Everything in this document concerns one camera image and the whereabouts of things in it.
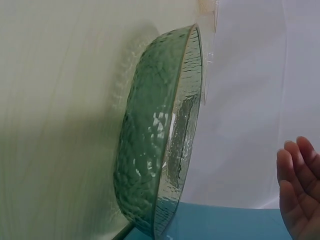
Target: blue table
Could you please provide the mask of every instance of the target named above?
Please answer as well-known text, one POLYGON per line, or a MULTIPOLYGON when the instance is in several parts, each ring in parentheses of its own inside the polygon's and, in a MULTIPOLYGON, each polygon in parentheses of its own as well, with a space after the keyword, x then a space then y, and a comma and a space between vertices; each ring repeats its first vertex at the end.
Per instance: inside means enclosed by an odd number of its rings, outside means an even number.
MULTIPOLYGON (((150 240, 136 228, 125 240, 150 240)), ((181 202, 164 240, 291 240, 279 209, 243 209, 181 202)))

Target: human hand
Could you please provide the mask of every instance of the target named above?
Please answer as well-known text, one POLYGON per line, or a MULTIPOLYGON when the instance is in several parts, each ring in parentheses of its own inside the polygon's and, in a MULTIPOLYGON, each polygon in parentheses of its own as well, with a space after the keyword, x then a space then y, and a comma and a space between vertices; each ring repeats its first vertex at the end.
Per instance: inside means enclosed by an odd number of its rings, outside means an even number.
POLYGON ((277 153, 280 211, 294 240, 320 240, 320 155, 305 137, 277 153))

